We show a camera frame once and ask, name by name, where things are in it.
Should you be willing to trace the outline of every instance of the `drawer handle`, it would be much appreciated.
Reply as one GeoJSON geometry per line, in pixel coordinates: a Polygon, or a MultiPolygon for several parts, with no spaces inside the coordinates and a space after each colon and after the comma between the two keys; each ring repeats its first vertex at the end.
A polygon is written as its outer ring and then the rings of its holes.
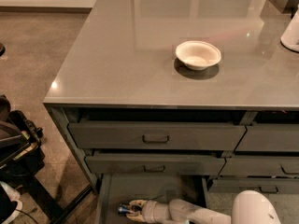
{"type": "Polygon", "coordinates": [[[146,145],[168,144],[168,143],[169,143],[169,140],[170,140],[170,136],[169,136],[169,135],[166,137],[165,140],[162,140],[162,141],[158,141],[158,140],[150,141],[150,140],[147,140],[146,135],[142,135],[142,141],[143,141],[143,143],[145,143],[146,145]]]}
{"type": "Polygon", "coordinates": [[[288,172],[286,172],[285,169],[282,166],[280,166],[280,168],[281,168],[282,173],[285,174],[285,175],[299,175],[299,173],[288,173],[288,172]]]}
{"type": "Polygon", "coordinates": [[[147,167],[145,165],[143,165],[143,170],[145,173],[163,173],[163,172],[165,172],[166,168],[163,165],[160,168],[147,169],[147,167]]]}
{"type": "Polygon", "coordinates": [[[261,193],[264,193],[264,194],[279,194],[278,187],[275,187],[274,191],[266,191],[266,190],[263,190],[262,187],[259,187],[259,190],[261,193]]]}

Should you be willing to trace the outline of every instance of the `open drawer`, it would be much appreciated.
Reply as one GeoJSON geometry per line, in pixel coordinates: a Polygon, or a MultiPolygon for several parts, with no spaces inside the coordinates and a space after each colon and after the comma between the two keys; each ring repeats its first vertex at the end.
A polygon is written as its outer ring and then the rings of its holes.
{"type": "Polygon", "coordinates": [[[217,175],[224,159],[205,155],[95,153],[86,164],[94,174],[217,175]]]}
{"type": "Polygon", "coordinates": [[[97,206],[96,224],[135,224],[120,217],[117,207],[136,199],[154,199],[169,203],[180,198],[195,202],[196,192],[189,176],[174,175],[104,175],[97,206]]]}

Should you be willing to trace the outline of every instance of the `black object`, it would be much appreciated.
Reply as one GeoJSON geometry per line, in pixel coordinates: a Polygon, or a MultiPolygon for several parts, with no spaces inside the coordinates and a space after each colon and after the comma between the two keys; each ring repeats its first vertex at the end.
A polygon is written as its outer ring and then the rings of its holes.
{"type": "MultiPolygon", "coordinates": [[[[18,130],[28,133],[28,135],[21,136],[19,143],[5,147],[1,147],[0,136],[0,180],[7,182],[12,187],[22,184],[52,221],[51,223],[64,223],[64,219],[92,191],[92,187],[86,187],[63,209],[35,178],[35,174],[44,167],[45,155],[40,148],[43,129],[37,128],[20,110],[10,111],[10,103],[5,95],[0,95],[0,121],[9,127],[16,127],[18,130]]],[[[3,129],[5,129],[5,125],[0,126],[0,132],[3,129]]],[[[15,210],[17,203],[11,202],[1,190],[0,198],[0,223],[2,223],[2,215],[4,220],[7,219],[15,210]]]]}
{"type": "Polygon", "coordinates": [[[2,56],[4,52],[6,52],[6,47],[2,43],[0,43],[0,56],[2,56]]]}
{"type": "Polygon", "coordinates": [[[14,212],[14,210],[17,207],[17,202],[11,201],[9,197],[7,196],[7,193],[3,189],[3,187],[0,185],[0,223],[3,223],[6,219],[8,219],[11,214],[14,212]]]}

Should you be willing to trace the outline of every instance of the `white appliance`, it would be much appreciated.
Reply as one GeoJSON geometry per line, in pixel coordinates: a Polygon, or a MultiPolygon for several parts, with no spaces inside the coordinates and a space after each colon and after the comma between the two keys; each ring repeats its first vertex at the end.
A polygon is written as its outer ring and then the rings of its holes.
{"type": "Polygon", "coordinates": [[[281,37],[281,43],[287,49],[299,52],[299,5],[298,10],[293,16],[287,30],[281,37]]]}

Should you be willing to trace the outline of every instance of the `white object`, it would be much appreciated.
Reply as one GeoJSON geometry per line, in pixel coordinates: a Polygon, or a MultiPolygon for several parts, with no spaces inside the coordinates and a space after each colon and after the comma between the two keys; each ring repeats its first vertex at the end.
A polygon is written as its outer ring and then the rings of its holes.
{"type": "Polygon", "coordinates": [[[181,199],[167,204],[146,201],[142,222],[162,224],[281,224],[273,205],[262,194],[246,190],[234,200],[232,217],[181,199]]]}
{"type": "Polygon", "coordinates": [[[299,52],[299,5],[287,30],[281,37],[281,43],[286,48],[299,52]]]}
{"type": "Polygon", "coordinates": [[[204,70],[221,60],[221,52],[203,41],[187,41],[178,45],[176,55],[192,70],[204,70]]]}
{"type": "MultiPolygon", "coordinates": [[[[22,202],[19,200],[20,198],[20,193],[18,191],[16,191],[15,189],[13,189],[9,184],[5,183],[5,182],[0,182],[0,185],[2,186],[2,188],[4,189],[4,191],[7,193],[8,198],[11,201],[15,201],[17,202],[17,207],[16,209],[21,210],[22,209],[22,202]]],[[[12,222],[19,214],[19,211],[14,211],[9,218],[7,218],[3,224],[8,224],[10,222],[12,222]]]]}
{"type": "Polygon", "coordinates": [[[273,205],[260,193],[246,190],[236,196],[232,224],[280,224],[273,205]]]}

